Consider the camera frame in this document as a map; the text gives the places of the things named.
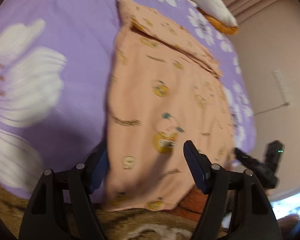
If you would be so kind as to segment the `orange cartoon print baby garment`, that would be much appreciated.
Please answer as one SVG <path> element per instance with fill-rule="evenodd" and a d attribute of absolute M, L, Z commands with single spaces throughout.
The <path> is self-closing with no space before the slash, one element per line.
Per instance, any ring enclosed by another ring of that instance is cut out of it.
<path fill-rule="evenodd" d="M 193 188 L 190 140 L 229 167 L 234 128 L 209 50 L 153 8 L 119 0 L 121 29 L 108 94 L 105 209 L 173 209 Z"/>

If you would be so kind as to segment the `orange fuzzy clothing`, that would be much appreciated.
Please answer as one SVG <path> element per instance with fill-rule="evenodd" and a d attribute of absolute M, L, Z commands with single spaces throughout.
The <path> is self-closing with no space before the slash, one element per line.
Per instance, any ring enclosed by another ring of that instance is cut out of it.
<path fill-rule="evenodd" d="M 198 222 L 206 201 L 207 195 L 203 194 L 198 187 L 194 186 L 172 210 L 172 214 Z"/>

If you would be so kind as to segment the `purple floral blanket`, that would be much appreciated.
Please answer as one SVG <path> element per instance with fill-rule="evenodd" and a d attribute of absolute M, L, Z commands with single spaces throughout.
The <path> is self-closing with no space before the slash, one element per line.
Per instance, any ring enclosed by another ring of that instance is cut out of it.
<path fill-rule="evenodd" d="M 218 60 L 239 127 L 253 150 L 253 111 L 238 57 L 188 0 L 134 0 L 181 24 Z M 0 7 L 0 185 L 23 199 L 42 172 L 68 170 L 102 138 L 116 0 L 4 0 Z"/>

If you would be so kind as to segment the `white goose plush toy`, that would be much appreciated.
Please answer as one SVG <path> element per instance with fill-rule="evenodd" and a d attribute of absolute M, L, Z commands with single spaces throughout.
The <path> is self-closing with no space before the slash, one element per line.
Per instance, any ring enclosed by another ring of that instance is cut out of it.
<path fill-rule="evenodd" d="M 237 20 L 226 7 L 222 0 L 189 0 L 196 4 L 199 12 L 210 22 L 220 33 L 235 35 L 239 27 Z"/>

